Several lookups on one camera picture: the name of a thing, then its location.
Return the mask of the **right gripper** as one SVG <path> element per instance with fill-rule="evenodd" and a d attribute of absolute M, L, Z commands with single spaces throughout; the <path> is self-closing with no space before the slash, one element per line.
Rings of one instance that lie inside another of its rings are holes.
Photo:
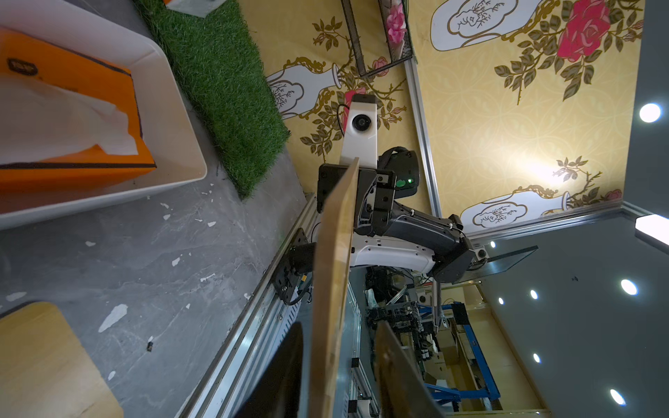
<path fill-rule="evenodd" d="M 346 165 L 319 167 L 317 212 L 322 213 L 327 197 L 343 177 Z M 359 235 L 385 235 L 392 221 L 397 176 L 390 170 L 360 168 L 355 198 L 354 230 Z"/>

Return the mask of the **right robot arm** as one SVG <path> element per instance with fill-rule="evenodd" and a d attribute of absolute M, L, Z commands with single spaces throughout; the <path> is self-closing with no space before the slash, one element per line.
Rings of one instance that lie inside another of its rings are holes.
<path fill-rule="evenodd" d="M 383 153 L 377 168 L 360 168 L 355 198 L 350 266 L 385 266 L 424 273 L 438 283 L 456 283 L 465 272 L 485 266 L 489 255 L 475 249 L 465 235 L 459 216 L 434 217 L 398 203 L 415 193 L 420 179 L 416 153 L 397 146 Z M 347 170 L 346 165 L 319 168 L 317 212 Z M 270 282 L 280 299 L 292 306 L 301 301 L 311 279 L 298 291 L 299 282 L 314 271 L 315 242 L 302 228 L 280 258 Z"/>

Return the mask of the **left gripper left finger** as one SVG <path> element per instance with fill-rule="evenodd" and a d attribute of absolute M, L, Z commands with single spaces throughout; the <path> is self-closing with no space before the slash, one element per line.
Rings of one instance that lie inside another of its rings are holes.
<path fill-rule="evenodd" d="M 240 418 L 297 417 L 303 364 L 303 331 L 294 323 L 252 394 L 237 411 Z"/>

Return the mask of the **white plastic box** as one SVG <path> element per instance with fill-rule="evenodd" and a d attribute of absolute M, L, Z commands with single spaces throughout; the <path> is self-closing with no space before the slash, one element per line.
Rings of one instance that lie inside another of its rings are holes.
<path fill-rule="evenodd" d="M 129 69 L 143 138 L 157 164 L 148 174 L 107 188 L 14 194 L 10 212 L 1 216 L 3 230 L 138 200 L 207 176 L 171 66 L 153 40 L 66 1 L 3 1 L 1 24 Z"/>

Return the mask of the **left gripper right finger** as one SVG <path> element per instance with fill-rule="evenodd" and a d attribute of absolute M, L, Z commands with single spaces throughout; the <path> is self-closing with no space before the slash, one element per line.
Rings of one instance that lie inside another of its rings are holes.
<path fill-rule="evenodd" d="M 375 333 L 375 376 L 381 417 L 443 417 L 388 322 Z"/>

